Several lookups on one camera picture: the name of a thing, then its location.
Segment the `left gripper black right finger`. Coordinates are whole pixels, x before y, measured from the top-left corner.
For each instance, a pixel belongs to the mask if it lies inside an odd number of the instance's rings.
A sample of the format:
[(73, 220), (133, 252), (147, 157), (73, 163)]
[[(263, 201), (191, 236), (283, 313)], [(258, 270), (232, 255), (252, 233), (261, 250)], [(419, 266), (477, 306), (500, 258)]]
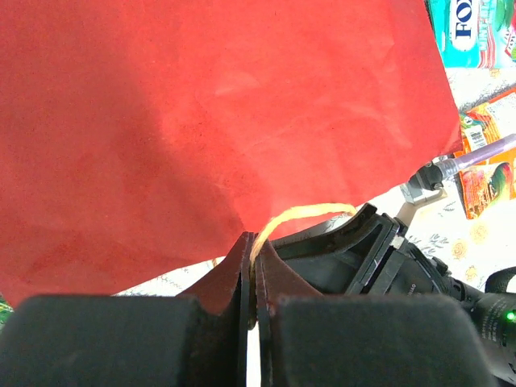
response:
[(325, 296), (263, 246), (255, 260), (264, 386), (494, 386), (475, 328), (442, 295)]

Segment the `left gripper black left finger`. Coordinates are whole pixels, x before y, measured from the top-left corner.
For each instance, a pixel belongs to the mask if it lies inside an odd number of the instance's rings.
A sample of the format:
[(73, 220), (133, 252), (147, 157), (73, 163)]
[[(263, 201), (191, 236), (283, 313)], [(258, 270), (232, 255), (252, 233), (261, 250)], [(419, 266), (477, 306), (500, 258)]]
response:
[(174, 297), (28, 298), (2, 329), (2, 385), (244, 385), (251, 245)]

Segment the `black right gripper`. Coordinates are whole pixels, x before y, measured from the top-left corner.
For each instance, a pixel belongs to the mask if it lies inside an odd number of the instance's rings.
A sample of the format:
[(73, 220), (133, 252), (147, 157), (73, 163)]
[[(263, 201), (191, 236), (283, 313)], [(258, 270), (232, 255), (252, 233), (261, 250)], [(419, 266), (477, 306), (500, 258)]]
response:
[(483, 291), (474, 289), (452, 277), (440, 259), (426, 258), (396, 221), (377, 217), (369, 203), (348, 218), (338, 215), (273, 240), (269, 256), (296, 259), (297, 273), (324, 294), (439, 293), (454, 298), (484, 341), (515, 345), (515, 294), (507, 291), (514, 267), (491, 274)]

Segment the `yellow green Fox's candy bag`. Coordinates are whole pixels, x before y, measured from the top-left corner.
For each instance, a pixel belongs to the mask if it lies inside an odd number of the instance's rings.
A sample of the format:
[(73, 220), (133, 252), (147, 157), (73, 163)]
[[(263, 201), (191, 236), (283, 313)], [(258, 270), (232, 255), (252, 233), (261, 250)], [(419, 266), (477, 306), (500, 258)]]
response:
[(0, 295), (0, 327), (3, 328), (7, 319), (14, 313), (13, 307)]

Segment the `orange snack packet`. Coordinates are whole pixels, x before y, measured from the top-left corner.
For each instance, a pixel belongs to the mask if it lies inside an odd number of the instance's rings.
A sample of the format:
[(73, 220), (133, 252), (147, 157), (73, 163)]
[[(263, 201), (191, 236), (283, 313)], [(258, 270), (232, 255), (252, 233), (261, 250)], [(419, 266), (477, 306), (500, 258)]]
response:
[[(515, 89), (473, 107), (460, 115), (463, 149), (469, 154), (515, 133)], [(491, 156), (459, 172), (466, 218), (479, 218), (485, 210), (515, 199), (515, 150)]]

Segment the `red paper bag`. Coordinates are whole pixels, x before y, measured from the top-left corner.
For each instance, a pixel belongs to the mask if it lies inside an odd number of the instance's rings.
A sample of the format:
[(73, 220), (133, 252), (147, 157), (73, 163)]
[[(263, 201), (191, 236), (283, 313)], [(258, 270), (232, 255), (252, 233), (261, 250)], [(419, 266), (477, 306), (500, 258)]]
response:
[(4, 1), (1, 293), (115, 294), (459, 146), (421, 1)]

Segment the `teal Fox's candy bag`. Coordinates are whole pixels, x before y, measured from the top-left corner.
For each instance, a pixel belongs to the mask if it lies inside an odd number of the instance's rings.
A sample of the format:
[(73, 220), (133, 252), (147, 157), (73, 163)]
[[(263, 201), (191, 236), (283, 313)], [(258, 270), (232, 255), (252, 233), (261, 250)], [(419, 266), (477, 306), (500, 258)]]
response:
[(445, 68), (515, 66), (514, 0), (434, 0), (427, 8)]

